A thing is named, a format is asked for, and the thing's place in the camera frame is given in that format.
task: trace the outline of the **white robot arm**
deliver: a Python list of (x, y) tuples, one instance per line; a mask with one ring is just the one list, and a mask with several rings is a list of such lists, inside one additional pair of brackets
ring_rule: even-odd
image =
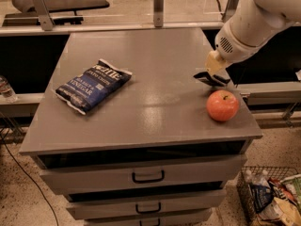
[(207, 73), (216, 81), (218, 71), (252, 57), (277, 33), (300, 21), (301, 0), (241, 1), (215, 37), (215, 50), (206, 60)]

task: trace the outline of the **basket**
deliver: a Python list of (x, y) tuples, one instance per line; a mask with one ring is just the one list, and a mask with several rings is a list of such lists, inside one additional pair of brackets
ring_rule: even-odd
[(249, 166), (249, 167), (243, 167), (241, 170), (241, 173), (238, 176), (237, 191), (239, 194), (241, 204), (243, 206), (243, 210), (244, 210), (245, 217), (246, 217), (246, 222), (248, 223), (248, 225), (251, 225), (251, 226), (276, 225), (274, 223), (264, 222), (264, 221), (261, 221), (258, 219), (257, 214), (255, 213), (254, 206), (253, 206), (254, 202), (253, 202), (252, 194), (250, 191), (250, 187), (244, 179), (244, 173), (246, 172), (246, 170), (251, 170), (252, 173), (254, 173), (254, 174), (261, 173), (262, 170), (267, 170), (269, 173), (269, 177), (277, 178), (279, 180), (281, 180), (285, 177), (296, 175), (296, 174), (298, 174), (298, 171), (294, 168)]

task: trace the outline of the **plastic bottle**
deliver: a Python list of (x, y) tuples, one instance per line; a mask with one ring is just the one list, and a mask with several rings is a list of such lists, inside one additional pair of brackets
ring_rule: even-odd
[(252, 184), (257, 186), (267, 186), (270, 187), (267, 182), (268, 171), (263, 169), (261, 173), (256, 174), (252, 179)]
[(18, 100), (18, 97), (8, 80), (2, 75), (0, 75), (0, 93), (6, 98), (8, 103), (14, 103)]
[(253, 174), (252, 174), (252, 171), (250, 169), (246, 170), (244, 172), (244, 179), (245, 179), (245, 182), (247, 184), (250, 184), (252, 183), (252, 180), (253, 180)]

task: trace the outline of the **floor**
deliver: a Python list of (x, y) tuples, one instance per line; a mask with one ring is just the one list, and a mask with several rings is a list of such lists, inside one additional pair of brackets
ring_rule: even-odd
[[(85, 24), (148, 23), (152, 21), (151, 0), (108, 0), (111, 7), (82, 11)], [(0, 0), (0, 23), (5, 14), (18, 12), (11, 0)], [(220, 13), (215, 0), (166, 0), (165, 19), (168, 22), (219, 21)], [(281, 113), (254, 114), (262, 128), (263, 138), (254, 140), (246, 155), (247, 165), (293, 167), (301, 171), (301, 114), (293, 114), (293, 126), (288, 126)], [(65, 210), (67, 201), (56, 196), (39, 177), (39, 169), (32, 159), (20, 156), (20, 145), (9, 144), (9, 150), (25, 171), (39, 185), (51, 204), (60, 226), (83, 225)], [(244, 226), (242, 205), (236, 189), (236, 180), (226, 185), (228, 196), (213, 209), (207, 222), (198, 226)], [(55, 226), (54, 214), (37, 186), (17, 166), (4, 145), (0, 147), (0, 225)]]
[[(288, 126), (281, 113), (254, 114), (263, 131), (263, 138), (254, 140), (246, 152), (249, 166), (291, 167), (301, 171), (301, 113), (291, 118)], [(30, 157), (18, 154), (20, 145), (9, 144), (12, 155), (40, 186), (52, 205), (60, 226), (82, 226), (65, 210), (67, 203), (55, 195), (39, 177), (39, 169)], [(236, 179), (226, 184), (228, 195), (219, 207), (213, 209), (209, 220), (196, 226), (244, 226), (242, 205), (236, 188)], [(0, 147), (0, 222), (4, 226), (55, 226), (55, 217), (37, 186), (17, 166), (4, 145)]]

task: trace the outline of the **black handle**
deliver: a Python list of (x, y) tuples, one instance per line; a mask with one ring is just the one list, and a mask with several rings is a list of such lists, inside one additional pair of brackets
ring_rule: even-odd
[(139, 205), (136, 204), (135, 205), (135, 211), (137, 212), (137, 214), (143, 215), (143, 214), (153, 214), (153, 213), (158, 213), (161, 211), (161, 203), (158, 203), (158, 209), (155, 210), (150, 210), (150, 211), (140, 211), (139, 210)]
[(161, 177), (157, 179), (149, 179), (149, 180), (136, 180), (135, 179), (135, 173), (132, 173), (132, 180), (136, 184), (149, 184), (149, 183), (157, 183), (163, 181), (165, 178), (165, 173), (163, 170), (161, 170)]
[(156, 225), (153, 225), (153, 226), (160, 226), (160, 224), (161, 224), (161, 220), (158, 218), (158, 224), (156, 224)]

